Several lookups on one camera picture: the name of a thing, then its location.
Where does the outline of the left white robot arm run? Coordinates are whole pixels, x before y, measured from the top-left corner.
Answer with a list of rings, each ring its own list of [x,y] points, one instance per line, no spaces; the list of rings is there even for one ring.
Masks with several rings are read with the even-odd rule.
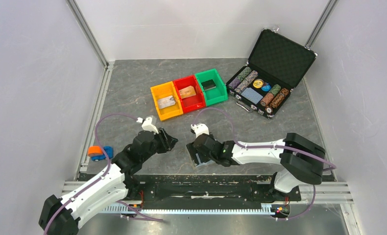
[[[43,205],[38,221],[46,235],[75,235],[107,206],[124,198],[135,199],[140,182],[133,176],[155,154],[171,151],[177,138],[163,128],[158,133],[140,131],[99,174],[71,192],[51,195]]]

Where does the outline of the white credit card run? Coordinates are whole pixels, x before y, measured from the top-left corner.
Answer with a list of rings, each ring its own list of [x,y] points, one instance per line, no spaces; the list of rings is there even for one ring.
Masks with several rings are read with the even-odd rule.
[[[162,99],[158,100],[158,108],[160,110],[164,109],[164,108],[167,108],[167,107],[170,107],[170,106],[173,106],[175,104],[176,104],[176,101],[174,100],[173,97],[171,97],[171,98],[162,98]]]

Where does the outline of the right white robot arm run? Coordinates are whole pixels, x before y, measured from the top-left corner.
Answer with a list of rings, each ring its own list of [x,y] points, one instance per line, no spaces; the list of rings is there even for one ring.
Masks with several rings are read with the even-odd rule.
[[[300,184],[320,185],[326,164],[325,149],[297,133],[272,142],[218,142],[212,135],[201,134],[187,144],[195,166],[216,163],[224,167],[251,163],[281,165],[269,185],[275,200],[283,199]]]

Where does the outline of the grey card holder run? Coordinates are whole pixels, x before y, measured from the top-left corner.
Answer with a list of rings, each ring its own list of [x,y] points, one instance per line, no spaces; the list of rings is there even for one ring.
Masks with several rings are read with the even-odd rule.
[[[196,159],[197,159],[197,164],[195,165],[195,167],[201,167],[201,166],[206,166],[206,165],[210,165],[210,164],[213,164],[214,161],[207,158],[206,156],[203,156],[199,153],[196,153],[195,155]]]

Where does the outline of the tan card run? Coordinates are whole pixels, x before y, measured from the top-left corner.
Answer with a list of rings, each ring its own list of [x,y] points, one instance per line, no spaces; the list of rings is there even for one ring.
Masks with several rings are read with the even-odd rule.
[[[181,99],[189,98],[196,95],[196,91],[193,86],[187,86],[185,88],[180,89],[178,92]]]

